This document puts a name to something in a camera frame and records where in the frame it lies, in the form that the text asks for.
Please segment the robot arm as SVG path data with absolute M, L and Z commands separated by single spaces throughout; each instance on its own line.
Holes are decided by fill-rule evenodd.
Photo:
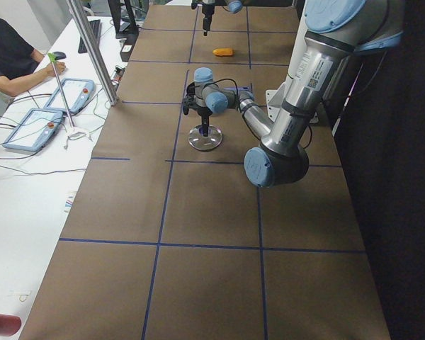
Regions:
M 213 21 L 213 15 L 215 14 L 216 0 L 193 0 L 191 2 L 191 9 L 195 10 L 201 7 L 203 14 L 203 35 L 207 36 L 210 32 L 211 24 Z M 231 13 L 238 13 L 242 10 L 244 4 L 239 0 L 225 0 L 225 8 Z

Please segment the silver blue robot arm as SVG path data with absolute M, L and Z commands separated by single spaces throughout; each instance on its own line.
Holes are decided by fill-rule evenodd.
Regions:
M 186 89 L 183 112 L 202 118 L 196 130 L 209 133 L 209 117 L 237 109 L 259 139 L 244 157 L 247 178 L 255 186 L 271 187 L 299 181 L 309 159 L 300 139 L 343 58 L 371 54 L 399 44 L 404 1 L 306 1 L 278 114 L 271 120 L 248 91 L 221 89 L 211 69 L 195 70 Z

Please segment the person's hand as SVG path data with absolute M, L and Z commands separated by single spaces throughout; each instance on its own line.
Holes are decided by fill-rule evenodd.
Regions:
M 64 62 L 55 62 L 49 63 L 46 68 L 46 74 L 49 77 L 54 77 L 56 74 L 62 74 L 66 69 L 66 64 Z

